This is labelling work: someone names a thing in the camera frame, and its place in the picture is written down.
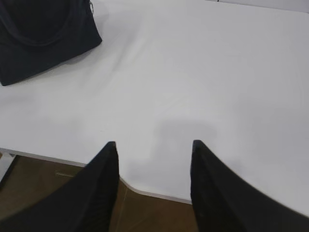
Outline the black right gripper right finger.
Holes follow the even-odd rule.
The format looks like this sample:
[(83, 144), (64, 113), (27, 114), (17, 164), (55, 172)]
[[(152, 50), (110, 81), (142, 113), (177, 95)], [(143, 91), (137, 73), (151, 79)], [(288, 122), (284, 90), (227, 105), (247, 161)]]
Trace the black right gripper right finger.
[(200, 232), (307, 232), (308, 217), (261, 193), (194, 140), (190, 195)]

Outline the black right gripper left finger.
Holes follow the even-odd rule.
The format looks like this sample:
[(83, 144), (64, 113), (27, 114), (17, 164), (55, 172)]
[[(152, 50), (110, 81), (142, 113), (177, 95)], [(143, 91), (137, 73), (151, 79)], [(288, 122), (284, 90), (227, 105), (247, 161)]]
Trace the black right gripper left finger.
[(38, 203), (0, 222), (2, 232), (107, 232), (119, 185), (115, 142)]

